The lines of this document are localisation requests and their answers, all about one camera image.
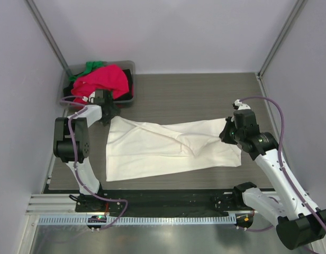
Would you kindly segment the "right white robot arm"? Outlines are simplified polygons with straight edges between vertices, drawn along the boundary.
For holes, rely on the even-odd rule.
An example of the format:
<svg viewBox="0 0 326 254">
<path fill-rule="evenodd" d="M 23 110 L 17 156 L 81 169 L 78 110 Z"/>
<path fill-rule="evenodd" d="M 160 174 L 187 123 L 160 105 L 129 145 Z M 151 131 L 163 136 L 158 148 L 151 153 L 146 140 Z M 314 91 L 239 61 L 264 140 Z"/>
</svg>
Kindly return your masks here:
<svg viewBox="0 0 326 254">
<path fill-rule="evenodd" d="M 234 187 L 233 205 L 258 211 L 275 228 L 289 250 L 326 236 L 326 209 L 322 210 L 300 186 L 284 162 L 280 146 L 269 132 L 260 132 L 251 110 L 235 111 L 226 119 L 219 137 L 227 144 L 239 144 L 263 170 L 278 194 L 274 202 L 251 182 Z"/>
</svg>

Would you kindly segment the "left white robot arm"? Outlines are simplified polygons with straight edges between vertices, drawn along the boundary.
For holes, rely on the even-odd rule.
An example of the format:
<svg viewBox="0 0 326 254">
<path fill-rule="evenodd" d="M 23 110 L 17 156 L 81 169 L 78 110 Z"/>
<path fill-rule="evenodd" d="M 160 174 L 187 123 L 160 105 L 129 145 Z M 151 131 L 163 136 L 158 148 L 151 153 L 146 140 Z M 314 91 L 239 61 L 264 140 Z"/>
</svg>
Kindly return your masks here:
<svg viewBox="0 0 326 254">
<path fill-rule="evenodd" d="M 69 198 L 77 205 L 83 205 L 94 211 L 101 211 L 106 204 L 124 203 L 123 199 L 106 198 L 101 183 L 97 180 L 89 161 L 89 133 L 88 128 L 95 122 L 107 124 L 112 118 L 119 115 L 119 108 L 112 98 L 92 97 L 88 104 L 69 101 L 71 96 L 61 99 L 61 103 L 74 105 L 79 111 L 68 117 L 59 117 L 55 120 L 53 153 L 60 158 L 73 172 L 79 185 L 79 195 L 70 195 Z"/>
</svg>

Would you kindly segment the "white t shirt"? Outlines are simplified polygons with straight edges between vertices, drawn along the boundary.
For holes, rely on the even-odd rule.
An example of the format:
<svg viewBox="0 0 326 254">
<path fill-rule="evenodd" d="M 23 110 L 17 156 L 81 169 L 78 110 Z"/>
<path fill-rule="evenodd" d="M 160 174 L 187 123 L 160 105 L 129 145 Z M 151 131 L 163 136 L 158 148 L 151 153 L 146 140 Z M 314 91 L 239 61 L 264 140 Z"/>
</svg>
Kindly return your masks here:
<svg viewBox="0 0 326 254">
<path fill-rule="evenodd" d="M 241 150 L 219 138 L 224 126 L 225 119 L 159 125 L 116 116 L 106 144 L 106 181 L 239 167 Z"/>
</svg>

